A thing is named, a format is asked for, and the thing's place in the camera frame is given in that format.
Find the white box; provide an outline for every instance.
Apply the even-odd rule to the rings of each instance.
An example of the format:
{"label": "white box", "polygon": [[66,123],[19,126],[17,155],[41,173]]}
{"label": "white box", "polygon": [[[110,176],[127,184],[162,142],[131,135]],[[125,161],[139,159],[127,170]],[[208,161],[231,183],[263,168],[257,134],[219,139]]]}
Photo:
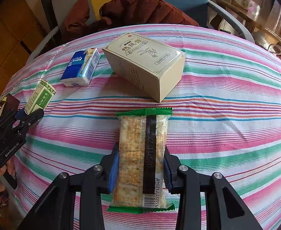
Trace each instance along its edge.
{"label": "white box", "polygon": [[186,54],[153,39],[126,33],[103,52],[112,70],[161,102],[181,80]]}

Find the green stripe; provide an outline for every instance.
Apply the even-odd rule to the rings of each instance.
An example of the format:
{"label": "green stripe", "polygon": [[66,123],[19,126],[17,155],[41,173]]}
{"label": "green stripe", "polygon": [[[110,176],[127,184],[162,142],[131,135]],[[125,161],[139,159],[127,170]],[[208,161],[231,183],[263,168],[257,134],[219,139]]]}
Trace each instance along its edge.
{"label": "green stripe", "polygon": [[22,91],[22,90],[29,90],[29,89],[34,89],[36,87],[36,84],[31,84],[31,85],[20,85],[20,83],[26,83],[26,82],[30,82],[36,78],[40,78],[43,73],[45,73],[45,76],[46,74],[48,74],[49,72],[52,71],[53,72],[56,72],[56,69],[63,69],[63,66],[67,65],[67,63],[63,63],[63,64],[60,64],[60,65],[56,65],[54,67],[51,67],[49,70],[47,70],[46,72],[45,71],[38,71],[37,73],[34,73],[32,74],[30,77],[27,77],[25,79],[22,79],[18,84],[14,85],[13,88],[12,88],[12,91],[14,90],[15,87],[19,86],[18,89],[16,89],[14,91],[14,94],[18,93],[19,91]]}
{"label": "green stripe", "polygon": [[34,147],[46,151],[48,153],[92,165],[99,164],[102,157],[104,156],[103,154],[76,150],[56,144],[42,142],[31,137],[27,137],[26,140],[28,144],[31,144]]}
{"label": "green stripe", "polygon": [[49,179],[51,181],[53,181],[57,177],[56,174],[54,174],[50,171],[47,171],[47,170],[43,169],[42,167],[39,167],[38,165],[31,162],[28,158],[23,156],[19,151],[16,152],[16,155],[22,163],[24,163],[29,169],[33,170],[37,174],[39,174],[43,177],[46,177],[47,179]]}
{"label": "green stripe", "polygon": [[197,74],[224,75],[227,77],[229,77],[229,76],[243,77],[243,78],[247,78],[247,79],[252,79],[252,80],[262,83],[262,84],[272,85],[274,87],[281,88],[281,82],[275,82],[272,79],[267,80],[265,78],[262,78],[262,77],[254,75],[254,74],[244,72],[244,71],[232,70],[229,67],[223,67],[223,68],[219,68],[219,69],[215,70],[215,69],[210,69],[210,68],[198,68],[198,67],[191,65],[191,66],[184,66],[183,71],[197,73]]}
{"label": "green stripe", "polygon": [[[56,144],[46,143],[31,137],[27,137],[27,143],[48,153],[92,165],[100,163],[102,157],[104,156],[103,154],[76,150]],[[180,161],[182,164],[191,167],[197,172],[215,171],[224,168],[237,167],[246,163],[262,160],[279,151],[281,151],[281,143],[275,144],[265,149],[255,150],[248,153],[204,159],[181,159]]]}
{"label": "green stripe", "polygon": [[278,170],[274,171],[273,173],[262,177],[256,181],[253,182],[249,182],[248,184],[239,186],[236,191],[239,195],[243,195],[245,193],[248,193],[252,190],[255,190],[267,183],[269,183],[270,181],[272,181],[273,179],[277,178],[278,176],[281,176],[281,168],[279,168]]}
{"label": "green stripe", "polygon": [[94,74],[93,74],[93,77],[95,76],[99,76],[99,75],[111,75],[113,74],[113,70],[112,68],[106,68],[106,69],[102,69],[102,70],[95,70]]}
{"label": "green stripe", "polygon": [[113,195],[112,194],[101,194],[101,199],[104,201],[111,202],[113,199]]}
{"label": "green stripe", "polygon": [[202,158],[202,159],[182,159],[181,163],[199,171],[215,171],[224,168],[236,167],[246,163],[262,160],[281,151],[281,143],[261,150],[248,153],[236,154],[224,157]]}
{"label": "green stripe", "polygon": [[182,49],[183,52],[185,52],[188,55],[191,56],[199,56],[199,57],[206,57],[206,58],[215,58],[215,59],[221,59],[222,61],[226,60],[228,61],[228,63],[240,63],[242,64],[242,66],[246,66],[249,65],[252,68],[257,68],[258,70],[263,70],[265,73],[271,73],[272,76],[274,77],[278,77],[281,79],[281,73],[270,69],[267,66],[264,66],[263,64],[259,64],[253,61],[249,61],[246,59],[240,59],[238,57],[234,57],[234,56],[227,56],[224,54],[220,54],[220,53],[212,53],[212,52],[202,52],[202,51],[196,51],[196,50],[186,50],[186,49]]}

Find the packaged snack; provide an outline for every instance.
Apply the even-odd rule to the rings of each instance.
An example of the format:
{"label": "packaged snack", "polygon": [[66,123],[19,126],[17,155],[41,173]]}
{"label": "packaged snack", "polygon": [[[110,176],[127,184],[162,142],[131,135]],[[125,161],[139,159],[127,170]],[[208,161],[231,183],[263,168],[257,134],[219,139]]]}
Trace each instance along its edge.
{"label": "packaged snack", "polygon": [[61,77],[61,82],[68,87],[89,85],[99,59],[97,48],[75,52]]}
{"label": "packaged snack", "polygon": [[117,114],[120,119],[119,172],[112,206],[155,209],[171,206],[162,190],[171,115],[172,108],[147,108]]}

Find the table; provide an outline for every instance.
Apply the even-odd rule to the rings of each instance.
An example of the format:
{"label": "table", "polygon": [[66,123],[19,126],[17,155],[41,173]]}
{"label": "table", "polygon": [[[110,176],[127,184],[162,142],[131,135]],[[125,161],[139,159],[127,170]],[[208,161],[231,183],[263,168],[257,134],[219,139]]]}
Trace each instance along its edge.
{"label": "table", "polygon": [[[248,29],[250,33],[253,32],[255,27],[257,27],[258,29],[262,30],[264,33],[276,39],[281,46],[281,37],[278,36],[275,32],[271,31],[269,28],[265,27],[267,18],[262,18],[261,14],[255,19],[254,17],[248,16],[247,15],[248,11],[246,9],[243,9],[242,7],[235,6],[234,4],[224,0],[216,0],[216,3],[224,9],[229,8],[230,10],[238,14],[240,17],[242,17],[246,21],[245,27]],[[216,18],[216,21],[221,22],[221,19],[222,18]]]}
{"label": "table", "polygon": [[[186,52],[182,80],[161,103],[115,75],[101,50],[126,32]],[[90,85],[65,87],[60,78],[70,58],[89,47],[101,54]],[[167,135],[171,154],[197,172],[224,174],[264,229],[280,224],[281,60],[274,55],[216,30],[139,25],[92,34],[39,56],[11,78],[3,94],[10,92],[23,107],[40,78],[57,93],[15,156],[15,201],[23,215],[60,172],[81,173],[111,152],[119,134],[116,112],[159,106],[174,111]],[[167,193],[166,198],[178,208],[178,195]],[[102,196],[106,229],[175,229],[177,209],[120,214],[106,211],[111,200]],[[201,208],[205,228],[203,196]]]}

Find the brown jacket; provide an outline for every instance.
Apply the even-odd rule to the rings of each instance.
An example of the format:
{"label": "brown jacket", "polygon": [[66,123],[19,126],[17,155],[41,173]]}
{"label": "brown jacket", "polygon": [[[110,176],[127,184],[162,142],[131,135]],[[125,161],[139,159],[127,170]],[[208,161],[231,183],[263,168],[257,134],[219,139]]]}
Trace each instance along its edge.
{"label": "brown jacket", "polygon": [[63,35],[63,42],[129,25],[164,23],[199,26],[188,15],[163,0],[112,0],[105,3],[99,12],[101,20],[89,26],[79,18],[71,23],[70,18],[70,24],[65,25],[67,33]]}

